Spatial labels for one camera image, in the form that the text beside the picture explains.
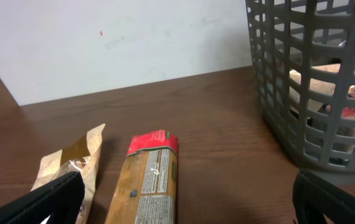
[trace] brown table surface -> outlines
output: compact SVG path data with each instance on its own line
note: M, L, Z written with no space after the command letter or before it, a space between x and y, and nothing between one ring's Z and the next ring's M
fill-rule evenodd
M298 168L259 115L252 77L238 68L16 109L0 120L0 206L30 191L43 156L106 123L89 223L105 220L132 135L157 129L179 138L178 223L293 223Z

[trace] red package top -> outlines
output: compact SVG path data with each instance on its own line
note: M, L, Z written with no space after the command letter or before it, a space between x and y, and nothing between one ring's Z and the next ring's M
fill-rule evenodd
M157 150L169 148L178 154L178 139L169 131L158 130L141 136L133 136L127 156L132 156L140 150Z

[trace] beige package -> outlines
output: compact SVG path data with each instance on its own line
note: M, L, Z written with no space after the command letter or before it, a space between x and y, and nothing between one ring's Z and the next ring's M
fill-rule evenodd
M173 224L178 142L164 130L135 136L116 185L106 224Z
M35 190L68 172L79 171L85 184L85 197L76 224L86 223L92 206L104 126L105 124L102 124L93 128L71 146L43 157L37 179L31 189Z

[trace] white label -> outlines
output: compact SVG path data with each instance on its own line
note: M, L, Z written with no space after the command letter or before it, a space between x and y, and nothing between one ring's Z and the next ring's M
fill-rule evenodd
M151 151L148 154L146 173L144 175L143 186L141 187L142 194L155 193L157 187L158 171L158 154L159 150Z
M141 196L135 224L173 224L173 198L169 195Z
M161 167L159 168L158 193L165 193L168 189L169 149L163 149Z

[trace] laundry basket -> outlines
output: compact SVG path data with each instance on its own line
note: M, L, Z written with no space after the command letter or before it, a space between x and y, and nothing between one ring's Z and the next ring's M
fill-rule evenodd
M246 0L267 123L303 167L355 173L355 0Z

